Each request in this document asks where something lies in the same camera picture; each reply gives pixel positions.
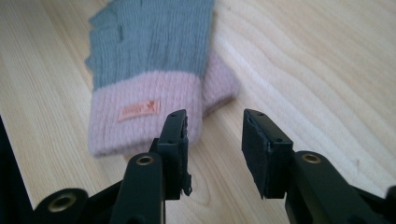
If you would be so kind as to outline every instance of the clamp jaw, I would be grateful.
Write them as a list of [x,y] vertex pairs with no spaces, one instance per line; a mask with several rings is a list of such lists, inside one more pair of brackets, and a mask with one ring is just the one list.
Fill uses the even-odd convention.
[[190,195],[187,117],[170,114],[148,153],[132,157],[124,178],[88,197],[83,189],[62,189],[34,211],[37,223],[165,223],[165,201]]
[[283,199],[290,223],[396,223],[396,186],[385,199],[350,186],[322,155],[293,142],[262,112],[246,109],[242,151],[260,195]]

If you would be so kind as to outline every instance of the brass grommet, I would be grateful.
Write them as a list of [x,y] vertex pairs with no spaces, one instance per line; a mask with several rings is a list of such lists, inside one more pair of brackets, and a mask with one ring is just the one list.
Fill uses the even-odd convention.
[[51,213],[62,212],[71,207],[77,200],[77,196],[70,192],[59,195],[49,204],[49,211]]
[[318,164],[321,163],[321,159],[318,156],[315,156],[313,154],[304,154],[302,156],[303,160],[309,163],[314,163],[314,164]]

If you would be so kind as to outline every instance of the wooden table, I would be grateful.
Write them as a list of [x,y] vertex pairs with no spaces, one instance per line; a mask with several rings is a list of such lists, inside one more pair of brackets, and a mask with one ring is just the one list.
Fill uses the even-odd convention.
[[[122,179],[121,156],[87,149],[93,0],[0,1],[0,114],[34,207],[64,188],[90,195]],[[218,0],[212,46],[242,83],[190,147],[193,193],[168,223],[288,223],[260,199],[241,151],[245,108],[267,114],[295,150],[326,156],[384,196],[396,184],[396,4],[390,0]]]

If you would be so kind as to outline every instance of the black plastic part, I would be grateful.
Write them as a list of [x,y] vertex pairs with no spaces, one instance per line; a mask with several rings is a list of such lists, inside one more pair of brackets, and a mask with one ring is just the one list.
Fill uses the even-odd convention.
[[188,145],[186,110],[178,110],[166,118],[157,142],[156,151],[163,158],[166,176],[165,200],[179,200],[182,189],[188,196],[192,192],[187,171]]
[[312,223],[384,223],[332,164],[318,153],[296,152],[290,173],[312,216]]
[[109,223],[164,223],[163,163],[157,153],[132,157]]
[[35,209],[37,223],[84,223],[82,213],[88,201],[83,189],[62,189],[45,198]]
[[32,223],[33,208],[0,117],[0,223]]
[[284,198],[293,142],[262,112],[246,109],[242,151],[262,197]]
[[389,222],[396,223],[396,186],[388,189],[384,201],[384,216]]

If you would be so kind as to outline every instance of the light wood surface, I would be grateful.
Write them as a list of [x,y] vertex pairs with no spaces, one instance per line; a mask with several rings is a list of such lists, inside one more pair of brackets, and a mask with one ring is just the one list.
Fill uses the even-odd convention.
[[[90,195],[122,179],[121,156],[87,149],[93,0],[0,1],[0,114],[33,207],[54,191]],[[326,156],[378,196],[396,184],[396,3],[217,0],[213,48],[242,83],[190,147],[193,193],[168,223],[288,223],[260,199],[241,151],[245,108],[267,114],[295,150]]]

